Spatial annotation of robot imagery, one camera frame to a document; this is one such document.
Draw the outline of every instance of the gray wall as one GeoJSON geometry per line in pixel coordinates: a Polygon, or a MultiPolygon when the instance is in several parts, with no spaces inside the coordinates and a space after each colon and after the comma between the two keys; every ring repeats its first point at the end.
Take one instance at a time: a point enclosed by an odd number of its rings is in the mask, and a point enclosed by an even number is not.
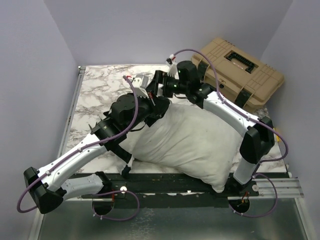
{"type": "Polygon", "coordinates": [[[43,1],[5,1],[0,22],[0,239],[23,240],[34,218],[16,211],[23,171],[56,157],[78,69],[43,1]]]}
{"type": "Polygon", "coordinates": [[[215,37],[260,58],[292,0],[44,2],[76,61],[102,65],[161,64],[215,37]]]}
{"type": "Polygon", "coordinates": [[[320,238],[319,12],[319,0],[295,0],[262,60],[285,74],[268,107],[288,141],[290,170],[300,179],[320,238]]]}

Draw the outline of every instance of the pillow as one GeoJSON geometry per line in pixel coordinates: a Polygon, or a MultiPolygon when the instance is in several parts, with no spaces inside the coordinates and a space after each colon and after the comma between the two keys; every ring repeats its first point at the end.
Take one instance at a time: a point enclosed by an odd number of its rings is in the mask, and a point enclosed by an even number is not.
{"type": "Polygon", "coordinates": [[[135,159],[176,168],[221,193],[240,139],[213,113],[172,103],[163,118],[151,127],[128,133],[121,146],[135,159]]]}

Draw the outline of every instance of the toolbox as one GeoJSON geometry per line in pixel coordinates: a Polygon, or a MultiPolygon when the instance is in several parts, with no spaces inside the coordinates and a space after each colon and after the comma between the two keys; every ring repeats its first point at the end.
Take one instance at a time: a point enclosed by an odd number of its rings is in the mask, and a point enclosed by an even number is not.
{"type": "MultiPolygon", "coordinates": [[[[216,69],[220,92],[249,113],[262,108],[284,83],[284,75],[232,43],[215,38],[201,52],[216,69]]],[[[214,71],[198,53],[191,58],[202,81],[216,87],[214,71]]]]}

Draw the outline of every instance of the wire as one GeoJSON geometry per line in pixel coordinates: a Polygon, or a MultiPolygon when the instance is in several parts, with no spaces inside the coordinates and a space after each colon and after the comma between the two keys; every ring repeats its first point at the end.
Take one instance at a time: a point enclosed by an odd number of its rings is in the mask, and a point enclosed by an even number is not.
{"type": "Polygon", "coordinates": [[[144,125],[142,127],[138,128],[138,129],[133,129],[130,132],[133,133],[133,132],[141,131],[142,129],[144,129],[145,126],[146,126],[146,123],[144,123],[144,125]]]}
{"type": "Polygon", "coordinates": [[[106,193],[100,193],[100,194],[94,194],[94,196],[105,196],[105,195],[110,195],[110,194],[117,194],[117,193],[128,193],[128,194],[131,194],[132,196],[134,196],[135,200],[136,200],[136,203],[137,203],[137,206],[136,206],[136,211],[131,215],[131,216],[128,216],[128,217],[125,217],[125,218],[113,218],[113,217],[108,217],[108,216],[104,216],[104,215],[99,215],[95,212],[95,208],[92,206],[92,210],[93,210],[93,216],[97,216],[97,217],[100,217],[100,219],[108,219],[108,220],[112,220],[112,221],[117,221],[117,222],[124,222],[124,221],[128,221],[130,219],[133,219],[135,216],[137,216],[137,214],[139,213],[139,210],[140,210],[140,201],[139,201],[139,198],[137,197],[136,194],[134,194],[132,191],[128,191],[128,190],[117,190],[117,191],[110,191],[110,192],[106,192],[106,193]]]}
{"type": "Polygon", "coordinates": [[[247,218],[262,218],[262,217],[265,217],[265,216],[270,215],[270,214],[273,213],[274,210],[276,209],[277,204],[278,204],[278,192],[277,192],[277,189],[276,189],[275,184],[271,181],[271,179],[270,179],[269,177],[267,177],[266,175],[264,175],[264,174],[262,174],[262,173],[256,173],[256,174],[254,175],[254,177],[257,177],[257,176],[262,176],[262,177],[264,177],[265,179],[267,179],[267,180],[271,183],[271,185],[272,185],[272,187],[273,187],[273,189],[274,189],[274,194],[275,194],[275,201],[274,201],[273,207],[272,207],[269,211],[267,211],[266,213],[264,213],[264,214],[260,214],[260,215],[249,215],[249,214],[240,213],[240,212],[234,210],[234,208],[229,204],[229,207],[232,209],[232,211],[233,211],[235,214],[238,214],[238,215],[240,215],[240,216],[242,216],[242,217],[247,217],[247,218]]]}
{"type": "Polygon", "coordinates": [[[246,197],[246,199],[248,200],[249,199],[249,192],[246,191],[245,194],[243,195],[242,199],[241,199],[241,202],[244,203],[244,198],[246,197]]]}
{"type": "MultiPolygon", "coordinates": [[[[116,135],[114,135],[114,136],[107,137],[107,138],[105,138],[105,139],[102,139],[102,140],[99,140],[99,141],[96,141],[96,142],[89,143],[89,144],[81,147],[80,149],[77,149],[77,150],[75,150],[74,152],[68,154],[68,155],[67,155],[66,157],[64,157],[61,161],[59,161],[56,165],[54,165],[52,168],[50,168],[50,169],[48,170],[48,173],[51,173],[53,170],[55,170],[57,167],[59,167],[61,164],[63,164],[65,161],[67,161],[69,158],[71,158],[71,157],[74,156],[75,154],[77,154],[77,153],[79,153],[79,152],[81,152],[81,151],[83,151],[83,150],[85,150],[85,149],[87,149],[87,148],[89,148],[89,147],[92,147],[92,146],[98,145],[98,144],[104,144],[104,143],[106,143],[106,142],[108,142],[108,141],[111,141],[111,140],[114,140],[114,139],[117,139],[117,138],[121,137],[122,135],[126,134],[126,133],[130,130],[130,128],[134,125],[134,123],[135,123],[135,121],[136,121],[136,119],[137,119],[137,116],[138,116],[138,107],[139,107],[139,106],[138,106],[138,96],[137,96],[137,94],[136,94],[136,92],[135,92],[135,88],[134,88],[134,86],[132,85],[130,79],[129,79],[127,76],[123,76],[123,78],[124,78],[124,79],[127,81],[127,83],[130,85],[130,88],[131,88],[131,90],[132,90],[132,92],[133,92],[133,96],[134,96],[134,107],[135,107],[135,108],[134,108],[133,118],[132,118],[132,121],[130,122],[130,124],[129,124],[129,125],[126,127],[126,129],[124,129],[122,132],[120,132],[120,133],[118,133],[118,134],[116,134],[116,135]]],[[[44,179],[45,177],[47,177],[47,176],[48,176],[48,173],[46,172],[46,173],[44,173],[42,176],[40,176],[39,178],[37,178],[34,182],[32,182],[32,183],[23,191],[23,193],[21,194],[21,196],[20,196],[20,198],[19,198],[19,200],[18,200],[18,202],[17,202],[17,205],[16,205],[16,209],[17,209],[17,211],[18,211],[19,213],[25,214],[25,213],[28,213],[28,212],[30,212],[30,211],[32,211],[32,210],[34,210],[34,209],[37,208],[37,206],[34,206],[34,207],[31,207],[31,208],[29,208],[29,209],[27,209],[27,210],[22,210],[22,209],[21,209],[21,202],[22,202],[22,200],[24,199],[25,195],[28,193],[28,191],[29,191],[34,185],[36,185],[38,182],[40,182],[42,179],[44,179]]]]}
{"type": "Polygon", "coordinates": [[[177,96],[176,94],[174,94],[174,96],[175,96],[177,99],[187,99],[186,96],[177,96]]]}
{"type": "MultiPolygon", "coordinates": [[[[191,51],[191,52],[195,52],[197,54],[200,54],[210,65],[211,69],[213,70],[213,73],[214,73],[214,78],[215,78],[215,88],[216,88],[216,93],[218,95],[218,97],[221,99],[221,101],[224,101],[224,98],[221,96],[221,93],[220,93],[220,87],[219,87],[219,80],[218,80],[218,75],[217,75],[217,71],[216,71],[216,68],[214,67],[213,63],[209,60],[209,58],[207,58],[206,55],[204,55],[202,52],[198,51],[198,50],[195,50],[195,49],[191,49],[191,48],[186,48],[186,49],[182,49],[180,51],[177,51],[176,53],[174,53],[173,55],[176,56],[177,54],[179,53],[182,53],[182,52],[186,52],[186,51],[191,51]]],[[[233,111],[235,111],[236,113],[240,114],[242,117],[244,118],[248,118],[248,116],[244,113],[242,113],[241,111],[239,111],[238,109],[236,109],[234,106],[232,106],[231,104],[229,104],[227,101],[224,102],[229,108],[231,108],[233,111]]],[[[264,124],[263,122],[260,122],[258,120],[255,120],[251,117],[248,118],[248,120],[250,120],[251,122],[255,123],[255,124],[259,124],[265,128],[267,128],[268,130],[270,130],[272,133],[274,133],[275,135],[277,135],[281,140],[282,142],[284,143],[284,146],[285,146],[285,153],[283,156],[281,157],[278,157],[278,158],[275,158],[275,159],[263,159],[261,160],[259,163],[258,163],[258,166],[264,162],[274,162],[274,161],[279,161],[279,160],[282,160],[284,159],[287,155],[288,155],[288,152],[289,152],[289,147],[288,147],[288,143],[284,140],[284,138],[280,135],[280,133],[278,133],[277,131],[275,131],[272,127],[269,127],[268,125],[264,124]]]]}

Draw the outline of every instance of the marble tabletop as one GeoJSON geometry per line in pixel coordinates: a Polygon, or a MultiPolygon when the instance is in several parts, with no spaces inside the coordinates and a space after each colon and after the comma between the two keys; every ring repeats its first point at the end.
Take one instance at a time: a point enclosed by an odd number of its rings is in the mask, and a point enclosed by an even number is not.
{"type": "MultiPolygon", "coordinates": [[[[103,118],[103,112],[109,110],[111,104],[120,95],[131,92],[129,84],[122,78],[123,75],[135,76],[143,74],[153,78],[155,70],[167,71],[166,65],[98,65],[87,66],[82,86],[77,100],[75,113],[71,123],[70,134],[66,145],[66,152],[77,145],[89,132],[89,125],[94,126],[103,118]]],[[[174,97],[173,103],[190,105],[186,99],[174,97]]],[[[258,109],[254,113],[260,118],[268,115],[266,108],[258,109]]],[[[233,173],[239,164],[241,155],[239,153],[233,158],[231,172],[233,173]]],[[[264,159],[274,159],[281,156],[277,141],[264,159]]],[[[104,171],[106,173],[118,173],[117,164],[120,159],[112,152],[107,152],[91,162],[87,163],[78,172],[94,173],[104,171]]],[[[277,162],[264,162],[258,172],[261,173],[283,173],[286,166],[283,160],[277,162]]],[[[131,173],[177,173],[177,170],[170,167],[157,166],[153,163],[133,161],[131,173]]]]}

